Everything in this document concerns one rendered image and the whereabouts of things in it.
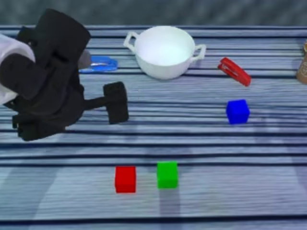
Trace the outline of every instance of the blue cube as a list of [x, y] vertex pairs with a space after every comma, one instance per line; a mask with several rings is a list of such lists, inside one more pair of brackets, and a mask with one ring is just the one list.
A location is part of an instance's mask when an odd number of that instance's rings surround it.
[[246, 123], [250, 114], [246, 100], [229, 101], [226, 114], [232, 125]]

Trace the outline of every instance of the green cube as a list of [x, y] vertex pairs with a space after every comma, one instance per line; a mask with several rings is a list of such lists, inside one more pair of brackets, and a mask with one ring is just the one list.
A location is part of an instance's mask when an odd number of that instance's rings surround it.
[[157, 164], [158, 189], [178, 187], [178, 166], [176, 161], [160, 161]]

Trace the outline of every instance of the blue plastic clip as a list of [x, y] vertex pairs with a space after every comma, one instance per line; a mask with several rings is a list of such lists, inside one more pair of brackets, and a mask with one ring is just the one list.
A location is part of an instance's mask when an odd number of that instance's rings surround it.
[[118, 62], [107, 56], [92, 56], [92, 64], [89, 68], [80, 69], [80, 73], [100, 73], [115, 71], [118, 69]]

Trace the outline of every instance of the red object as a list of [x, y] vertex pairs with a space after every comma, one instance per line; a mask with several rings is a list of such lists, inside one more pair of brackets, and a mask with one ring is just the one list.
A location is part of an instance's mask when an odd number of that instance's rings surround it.
[[116, 193], [135, 193], [136, 168], [134, 166], [117, 166], [114, 185]]
[[223, 58], [218, 68], [225, 74], [240, 82], [242, 85], [249, 86], [251, 77], [232, 60], [226, 57]]

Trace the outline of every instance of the tabletop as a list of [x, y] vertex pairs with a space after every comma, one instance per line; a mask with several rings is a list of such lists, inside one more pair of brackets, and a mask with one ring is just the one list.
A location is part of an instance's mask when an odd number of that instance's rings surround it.
[[[124, 82], [130, 120], [84, 113], [65, 134], [23, 142], [0, 107], [1, 230], [302, 230], [307, 228], [307, 86], [295, 78], [307, 27], [183, 26], [202, 61], [180, 78], [143, 74], [123, 46], [146, 26], [89, 26], [88, 50], [118, 70], [83, 74], [86, 98]], [[20, 27], [2, 26], [16, 36]], [[252, 83], [217, 69], [229, 57]], [[228, 101], [246, 99], [248, 123], [228, 124]], [[177, 161], [179, 187], [158, 190], [157, 161]], [[114, 189], [115, 166], [137, 167], [137, 193]]]

